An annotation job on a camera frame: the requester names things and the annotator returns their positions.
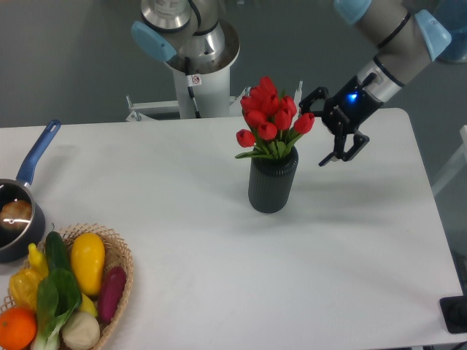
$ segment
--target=blue pan handle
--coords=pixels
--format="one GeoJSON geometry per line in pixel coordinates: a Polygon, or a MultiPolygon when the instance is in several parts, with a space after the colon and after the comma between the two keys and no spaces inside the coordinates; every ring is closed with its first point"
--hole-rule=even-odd
{"type": "Polygon", "coordinates": [[[61,127],[61,122],[59,120],[51,120],[45,130],[42,131],[41,136],[37,139],[34,146],[29,151],[26,158],[24,158],[23,164],[21,164],[20,170],[16,179],[24,185],[32,184],[32,179],[34,178],[34,170],[36,170],[37,162],[39,162],[40,157],[44,151],[49,146],[52,139],[58,132],[58,129],[61,127]]]}

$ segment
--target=ribbed vase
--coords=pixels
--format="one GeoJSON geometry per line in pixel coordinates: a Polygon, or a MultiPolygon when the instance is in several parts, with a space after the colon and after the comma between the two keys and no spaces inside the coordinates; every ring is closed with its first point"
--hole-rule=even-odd
{"type": "Polygon", "coordinates": [[[292,147],[283,160],[252,158],[248,198],[256,210],[275,213],[284,208],[298,165],[298,152],[292,147]]]}

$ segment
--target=woven basket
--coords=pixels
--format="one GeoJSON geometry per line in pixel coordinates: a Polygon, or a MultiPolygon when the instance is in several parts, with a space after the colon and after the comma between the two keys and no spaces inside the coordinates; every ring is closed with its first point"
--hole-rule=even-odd
{"type": "MultiPolygon", "coordinates": [[[[112,331],[115,329],[115,326],[117,325],[118,320],[122,316],[126,304],[128,303],[128,297],[130,296],[131,287],[133,286],[133,257],[131,256],[131,250],[128,248],[120,235],[118,235],[118,233],[112,229],[100,226],[98,224],[78,224],[75,226],[68,226],[66,229],[60,229],[57,232],[59,232],[63,237],[63,241],[65,242],[65,245],[69,251],[72,249],[74,240],[82,233],[92,232],[99,235],[101,240],[104,242],[105,247],[104,276],[111,268],[114,268],[115,266],[121,266],[126,272],[125,289],[123,290],[123,295],[120,299],[120,302],[118,303],[118,308],[112,321],[109,324],[99,324],[101,326],[101,338],[92,348],[92,350],[101,349],[112,334],[112,331]]],[[[45,250],[45,242],[40,242],[37,245],[37,249],[43,252],[45,250]]],[[[26,259],[21,269],[29,267],[29,262],[26,259]]],[[[15,301],[9,294],[4,299],[4,304],[0,306],[0,314],[4,313],[8,308],[12,308],[14,306],[15,301]]],[[[59,349],[68,349],[68,347],[65,346],[62,341],[59,349]]]]}

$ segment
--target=yellow pepper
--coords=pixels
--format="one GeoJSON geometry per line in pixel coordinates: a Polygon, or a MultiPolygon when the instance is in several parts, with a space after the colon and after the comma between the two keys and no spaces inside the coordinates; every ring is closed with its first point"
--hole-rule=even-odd
{"type": "Polygon", "coordinates": [[[94,305],[93,301],[86,296],[86,294],[82,294],[82,302],[78,308],[78,311],[87,312],[88,314],[97,317],[96,306],[94,305]]]}
{"type": "Polygon", "coordinates": [[[72,270],[83,294],[99,295],[104,271],[105,248],[95,233],[83,233],[73,242],[70,260],[72,270]]]}
{"type": "Polygon", "coordinates": [[[49,267],[47,265],[47,258],[45,254],[37,250],[36,244],[31,243],[28,246],[29,254],[28,254],[28,261],[29,265],[34,268],[42,278],[47,277],[49,274],[49,267]]]}
{"type": "Polygon", "coordinates": [[[39,272],[33,268],[24,268],[9,279],[9,291],[16,306],[37,310],[37,288],[42,280],[39,272]]]}

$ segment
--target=eggplant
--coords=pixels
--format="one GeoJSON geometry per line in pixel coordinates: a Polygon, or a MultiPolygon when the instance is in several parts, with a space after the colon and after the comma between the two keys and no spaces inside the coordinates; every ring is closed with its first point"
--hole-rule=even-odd
{"type": "Polygon", "coordinates": [[[126,284],[126,273],[121,266],[112,268],[102,282],[97,312],[101,321],[110,323],[118,307],[126,284]]]}

